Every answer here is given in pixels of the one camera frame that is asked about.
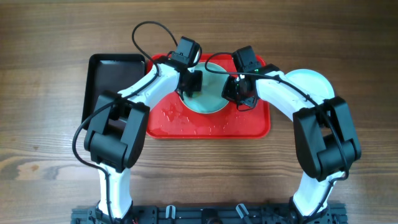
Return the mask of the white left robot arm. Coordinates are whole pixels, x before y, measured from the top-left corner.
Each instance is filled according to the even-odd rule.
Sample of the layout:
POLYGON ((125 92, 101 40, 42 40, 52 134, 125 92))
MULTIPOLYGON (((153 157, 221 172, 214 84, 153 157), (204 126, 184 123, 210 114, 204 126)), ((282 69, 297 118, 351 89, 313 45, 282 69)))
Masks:
POLYGON ((87 164, 100 174, 95 218, 101 223, 134 222, 129 175, 143 150, 149 113, 170 93, 196 87, 201 77, 197 63, 162 56, 135 84, 100 94, 94 112, 82 122, 87 128, 84 148, 91 156, 87 164))

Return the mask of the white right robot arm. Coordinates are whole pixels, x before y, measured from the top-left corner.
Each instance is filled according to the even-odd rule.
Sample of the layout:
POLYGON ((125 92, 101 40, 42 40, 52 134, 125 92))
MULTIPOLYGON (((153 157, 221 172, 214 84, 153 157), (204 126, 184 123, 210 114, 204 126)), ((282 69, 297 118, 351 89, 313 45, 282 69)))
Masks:
POLYGON ((223 97, 241 105, 261 99, 275 106, 294 126, 295 150, 303 176, 289 203, 297 223, 326 215, 337 182, 349 177, 361 146, 347 102, 331 83, 310 69, 282 72, 273 64, 229 74, 223 97))

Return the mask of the light blue plate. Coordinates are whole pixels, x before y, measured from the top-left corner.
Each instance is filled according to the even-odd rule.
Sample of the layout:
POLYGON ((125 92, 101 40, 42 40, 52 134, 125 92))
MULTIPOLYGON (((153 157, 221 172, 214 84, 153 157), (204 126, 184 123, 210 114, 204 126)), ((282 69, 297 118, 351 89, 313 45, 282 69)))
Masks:
POLYGON ((335 97, 335 91, 331 83, 321 74, 314 70, 297 69, 285 75, 290 81, 300 88, 309 92, 311 96, 321 99, 335 97))
POLYGON ((228 104, 228 100, 221 94, 229 75, 209 72, 205 69, 205 62, 200 62, 195 70, 202 71, 203 74, 201 91, 194 92, 192 97, 184 93, 182 103, 188 109, 200 114, 211 114, 222 110, 228 104))

